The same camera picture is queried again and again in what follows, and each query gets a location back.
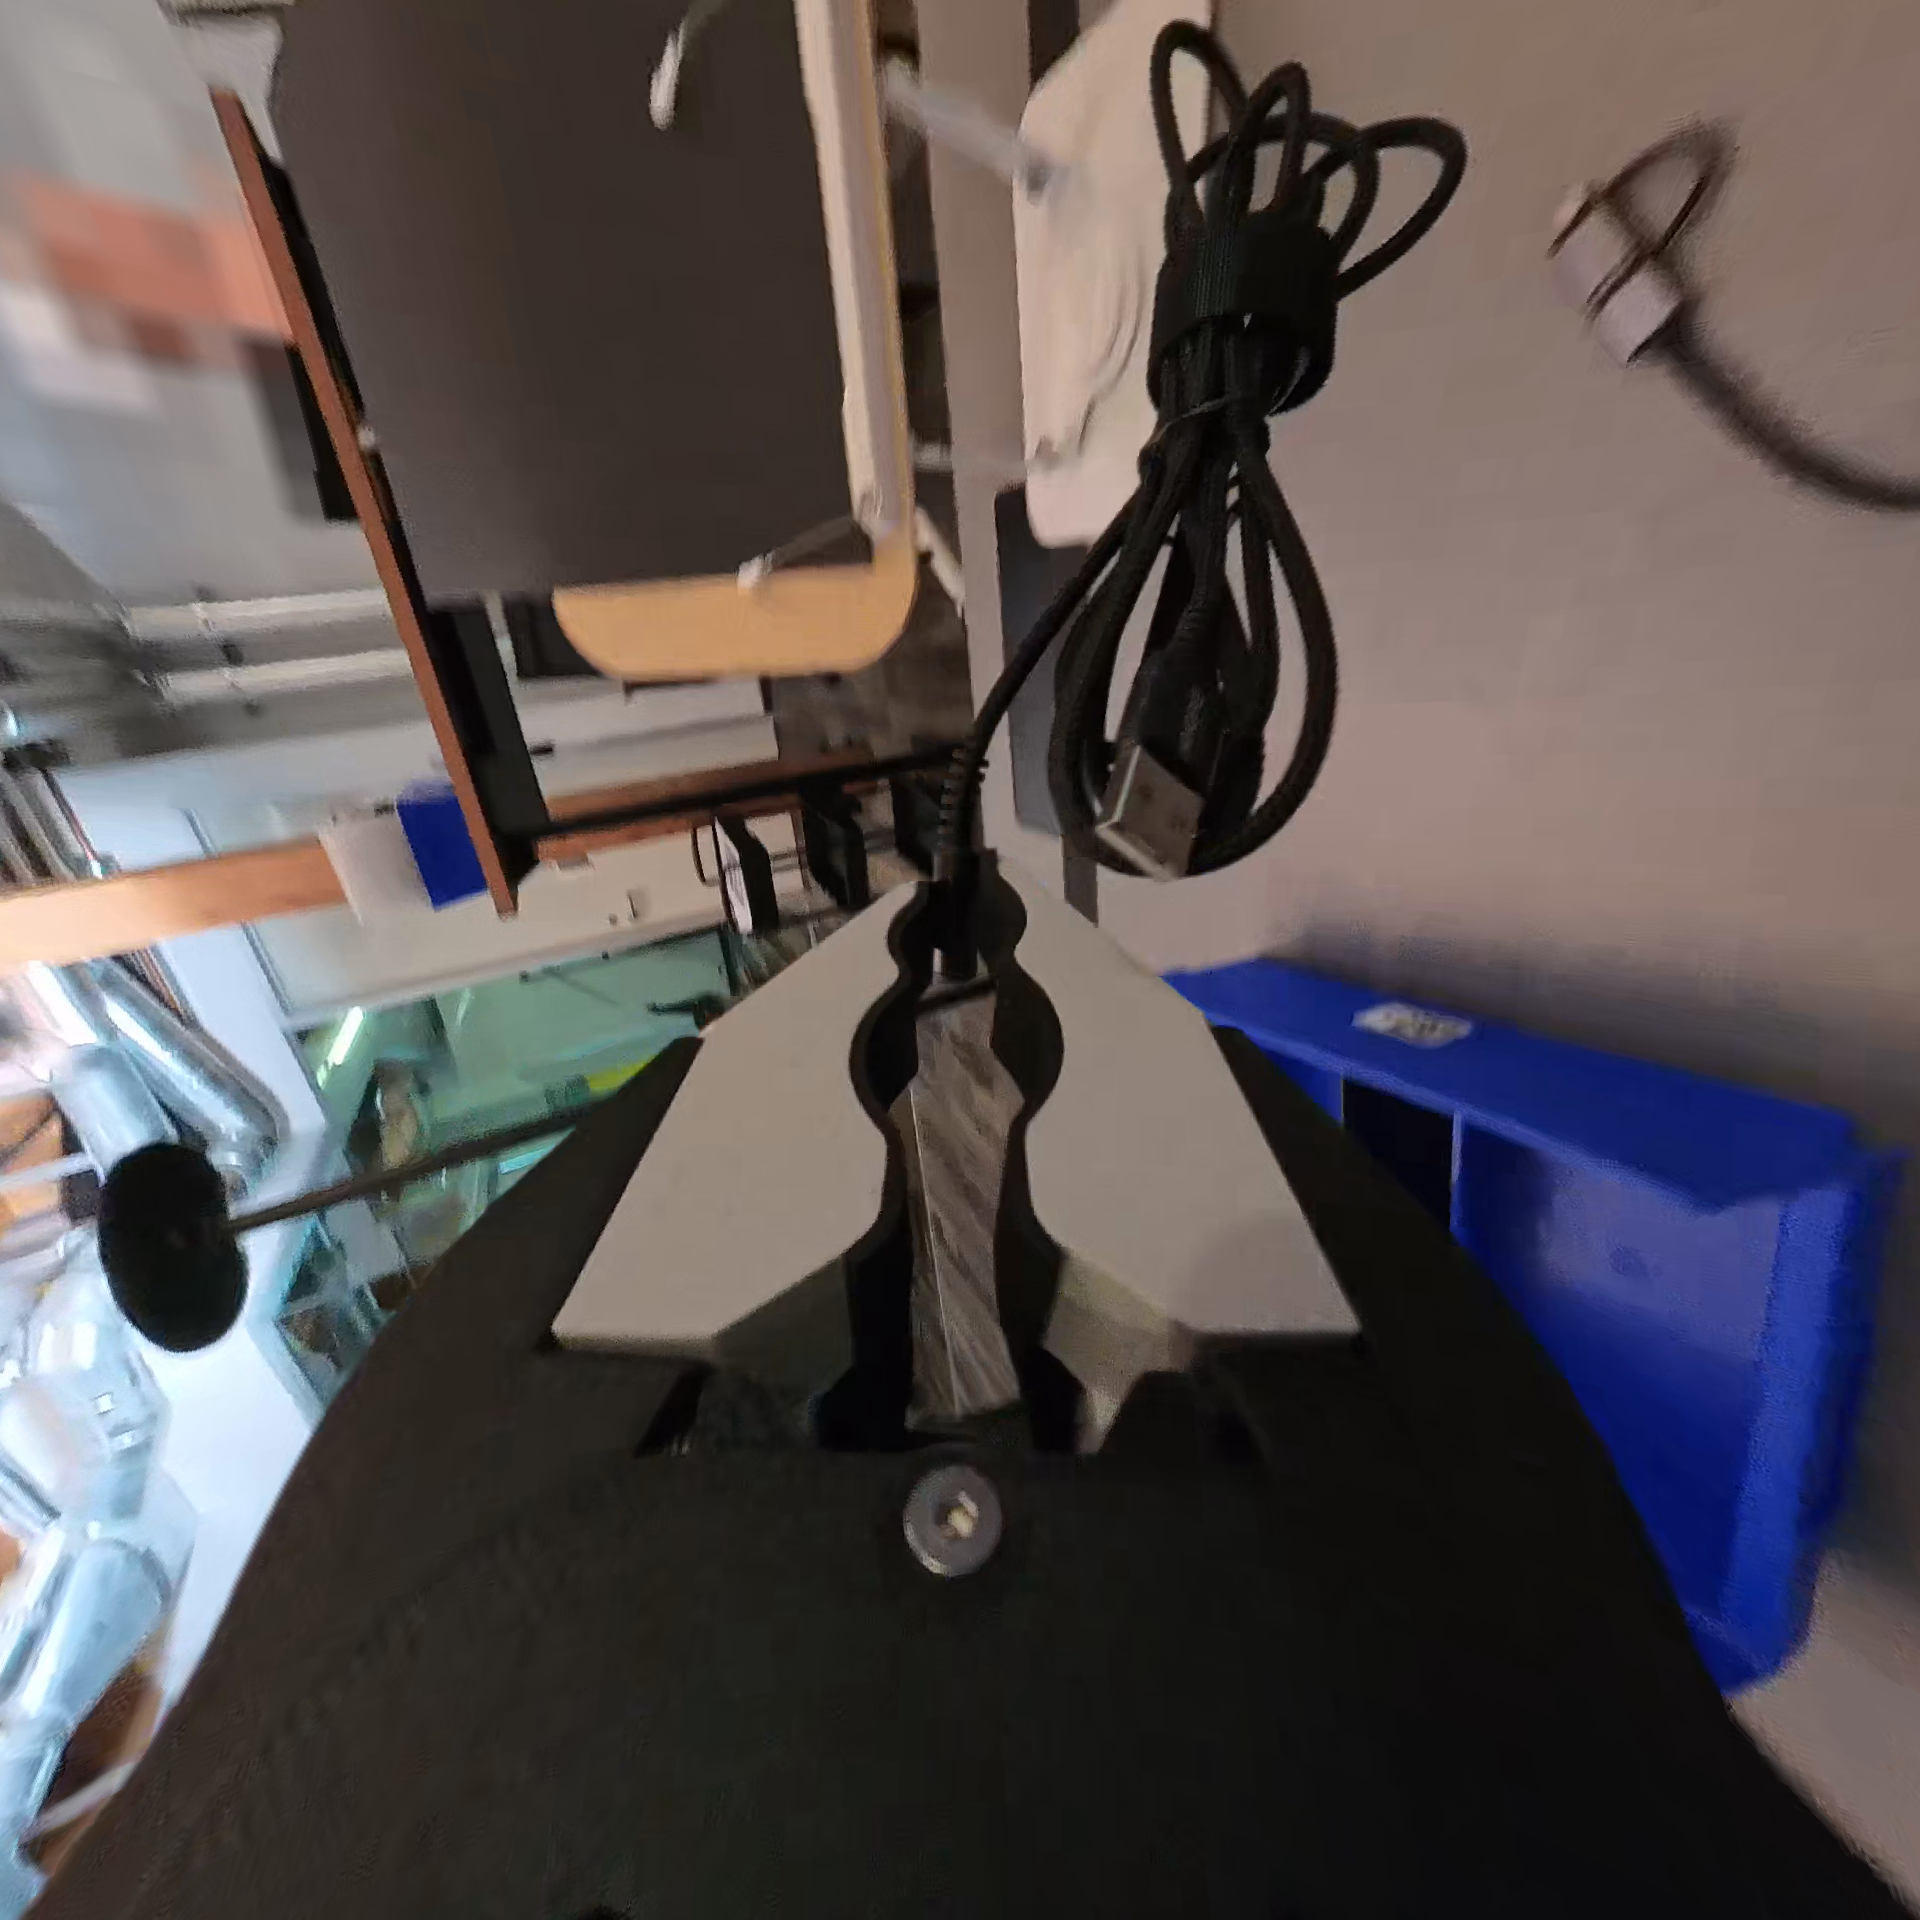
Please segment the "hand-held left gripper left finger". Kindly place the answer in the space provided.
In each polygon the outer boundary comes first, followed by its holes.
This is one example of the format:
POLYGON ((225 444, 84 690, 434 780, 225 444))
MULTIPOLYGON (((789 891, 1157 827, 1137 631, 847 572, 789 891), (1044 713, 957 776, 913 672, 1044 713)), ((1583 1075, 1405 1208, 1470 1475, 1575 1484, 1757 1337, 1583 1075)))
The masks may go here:
POLYGON ((906 882, 713 1023, 559 1309, 559 1346, 770 1388, 856 1362, 860 1263, 905 1230, 925 887, 906 882))

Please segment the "black metal cart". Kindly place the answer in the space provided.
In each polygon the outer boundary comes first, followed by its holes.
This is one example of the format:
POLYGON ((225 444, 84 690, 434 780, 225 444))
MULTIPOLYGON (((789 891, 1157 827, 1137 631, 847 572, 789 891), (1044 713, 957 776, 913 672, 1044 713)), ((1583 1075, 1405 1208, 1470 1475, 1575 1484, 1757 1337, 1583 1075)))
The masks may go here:
POLYGON ((728 814, 693 829, 691 859, 724 926, 744 939, 770 939, 818 915, 856 915, 874 901, 862 811, 825 788, 775 814, 728 814))

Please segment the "grey usb hub with cable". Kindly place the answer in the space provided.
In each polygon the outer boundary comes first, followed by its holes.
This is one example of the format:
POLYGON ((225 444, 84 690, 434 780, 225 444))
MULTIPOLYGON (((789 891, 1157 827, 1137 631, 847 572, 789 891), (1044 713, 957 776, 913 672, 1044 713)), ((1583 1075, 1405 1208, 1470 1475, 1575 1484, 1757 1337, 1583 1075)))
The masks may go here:
POLYGON ((1686 244, 1732 162, 1725 127, 1691 122, 1581 186, 1548 243, 1555 285, 1616 364, 1664 371, 1742 453, 1791 486, 1848 511, 1916 516, 1916 477, 1820 440, 1767 397, 1704 325, 1686 244))

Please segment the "silver ceiling duct pipes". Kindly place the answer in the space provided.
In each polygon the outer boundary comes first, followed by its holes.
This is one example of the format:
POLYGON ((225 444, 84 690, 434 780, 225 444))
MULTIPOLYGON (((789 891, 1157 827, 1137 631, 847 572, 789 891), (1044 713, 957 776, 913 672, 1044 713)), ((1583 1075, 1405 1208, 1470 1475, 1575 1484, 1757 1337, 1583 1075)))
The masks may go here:
POLYGON ((273 1164, 284 1116, 124 958, 4 967, 4 1064, 51 1098, 100 1181, 88 1217, 4 1229, 4 1812, 31 1821, 175 1613, 199 1530, 163 1466, 173 1408, 146 1361, 157 1346, 99 1261, 103 1186, 138 1149, 179 1142, 205 1152, 231 1203, 273 1164))

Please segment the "white tablet stand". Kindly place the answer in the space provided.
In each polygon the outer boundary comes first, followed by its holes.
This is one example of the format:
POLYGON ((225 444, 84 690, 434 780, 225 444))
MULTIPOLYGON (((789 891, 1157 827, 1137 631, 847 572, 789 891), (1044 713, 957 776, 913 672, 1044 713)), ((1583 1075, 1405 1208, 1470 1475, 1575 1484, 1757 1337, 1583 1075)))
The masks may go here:
POLYGON ((915 474, 896 313, 885 132, 922 135, 1007 185, 1015 223, 1020 446, 963 468, 1025 485, 1046 547, 1093 541, 1126 492, 1153 421, 1147 356, 1167 177, 1148 101, 1167 27, 1213 27, 1213 4, 1111 4, 1032 87, 1020 119, 878 65, 871 4, 793 4, 818 162, 843 382, 853 525, 906 533, 915 474))

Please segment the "blue plastic bin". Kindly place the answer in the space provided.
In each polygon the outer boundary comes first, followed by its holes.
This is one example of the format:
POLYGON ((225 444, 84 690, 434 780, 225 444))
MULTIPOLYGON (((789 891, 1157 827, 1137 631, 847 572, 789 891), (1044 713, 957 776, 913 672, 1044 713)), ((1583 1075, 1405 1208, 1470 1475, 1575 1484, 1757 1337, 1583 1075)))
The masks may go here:
POLYGON ((1831 1108, 1277 958, 1167 982, 1524 1317, 1723 1693, 1787 1669, 1854 1468, 1902 1158, 1831 1108))
POLYGON ((448 910, 488 894, 488 878, 451 780, 415 780, 394 802, 425 901, 448 910))

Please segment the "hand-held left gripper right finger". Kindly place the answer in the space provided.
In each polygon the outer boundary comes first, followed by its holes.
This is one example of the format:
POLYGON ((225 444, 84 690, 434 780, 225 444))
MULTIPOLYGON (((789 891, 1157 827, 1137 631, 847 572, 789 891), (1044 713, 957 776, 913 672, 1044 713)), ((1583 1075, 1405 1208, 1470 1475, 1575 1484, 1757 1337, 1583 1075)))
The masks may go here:
POLYGON ((997 1287, 1036 1433, 1107 1433, 1207 1350, 1361 1322, 1211 1023, 1019 869, 986 878, 993 1049, 1020 1092, 997 1287))

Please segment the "wooden desk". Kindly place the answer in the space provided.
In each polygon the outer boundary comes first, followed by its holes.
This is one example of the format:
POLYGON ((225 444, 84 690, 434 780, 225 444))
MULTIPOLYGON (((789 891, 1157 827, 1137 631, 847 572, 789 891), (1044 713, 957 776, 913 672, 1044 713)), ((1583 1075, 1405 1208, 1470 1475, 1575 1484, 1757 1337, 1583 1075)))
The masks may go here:
POLYGON ((858 792, 949 766, 957 739, 925 736, 900 752, 838 749, 594 786, 548 802, 517 713, 498 647, 481 612, 432 608, 389 486, 366 434, 347 361, 323 319, 320 271, 282 168, 252 127, 241 96, 209 90, 252 234, 293 329, 323 439, 366 539, 396 635, 445 761, 484 896, 501 918, 518 913, 521 887, 539 867, 576 867, 590 854, 666 839, 713 819, 756 819, 817 794, 858 792))

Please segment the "wooden board with dark panel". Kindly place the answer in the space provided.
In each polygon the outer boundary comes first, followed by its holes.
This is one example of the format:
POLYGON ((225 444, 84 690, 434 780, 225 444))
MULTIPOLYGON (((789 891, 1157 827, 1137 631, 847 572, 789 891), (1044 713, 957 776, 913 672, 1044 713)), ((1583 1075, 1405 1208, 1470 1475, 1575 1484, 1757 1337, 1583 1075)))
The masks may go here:
POLYGON ((626 683, 900 640, 873 4, 303 3, 270 119, 429 606, 626 683))

